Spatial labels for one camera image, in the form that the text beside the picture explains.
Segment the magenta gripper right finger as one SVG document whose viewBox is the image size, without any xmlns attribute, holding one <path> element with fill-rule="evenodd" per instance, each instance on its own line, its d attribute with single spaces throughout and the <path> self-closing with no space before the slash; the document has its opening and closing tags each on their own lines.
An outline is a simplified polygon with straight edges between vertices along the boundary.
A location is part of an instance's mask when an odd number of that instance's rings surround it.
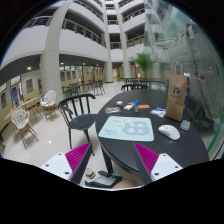
<svg viewBox="0 0 224 224">
<path fill-rule="evenodd" d="M 133 145 L 135 147 L 134 158 L 140 177 L 145 185 L 182 169 L 182 167 L 166 153 L 157 154 L 136 142 L 134 142 Z"/>
</svg>

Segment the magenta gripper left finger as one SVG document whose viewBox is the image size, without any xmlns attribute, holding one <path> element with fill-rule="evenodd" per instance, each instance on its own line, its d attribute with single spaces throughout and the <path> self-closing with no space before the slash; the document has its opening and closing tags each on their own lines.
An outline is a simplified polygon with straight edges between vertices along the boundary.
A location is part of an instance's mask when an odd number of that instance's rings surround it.
<svg viewBox="0 0 224 224">
<path fill-rule="evenodd" d="M 88 142 L 66 154 L 58 152 L 44 163 L 41 169 L 79 184 L 91 155 L 91 147 L 92 143 Z"/>
</svg>

